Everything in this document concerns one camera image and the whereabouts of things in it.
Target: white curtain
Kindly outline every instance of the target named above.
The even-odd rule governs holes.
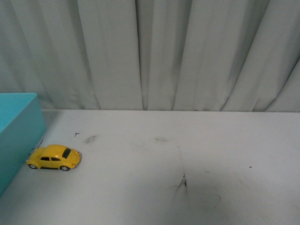
[[[299,0],[0,0],[0,92],[42,108],[300,111]]]

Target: toy car wheel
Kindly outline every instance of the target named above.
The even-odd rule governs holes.
[[[63,171],[68,171],[70,168],[63,165],[60,167],[60,169]]]
[[[33,165],[33,164],[30,164],[29,167],[30,167],[31,169],[34,169],[34,170],[37,169],[37,167],[36,167],[35,165]]]

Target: yellow toy car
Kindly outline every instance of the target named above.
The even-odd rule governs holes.
[[[31,169],[61,169],[68,171],[77,167],[81,160],[78,151],[63,145],[51,144],[37,148],[26,161]]]

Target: teal box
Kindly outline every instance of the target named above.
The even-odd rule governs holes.
[[[45,129],[37,94],[0,94],[0,195]]]

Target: table surface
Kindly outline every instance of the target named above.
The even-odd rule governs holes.
[[[41,146],[77,149],[82,161],[68,172],[24,163],[0,224],[299,225],[299,113],[43,115]]]

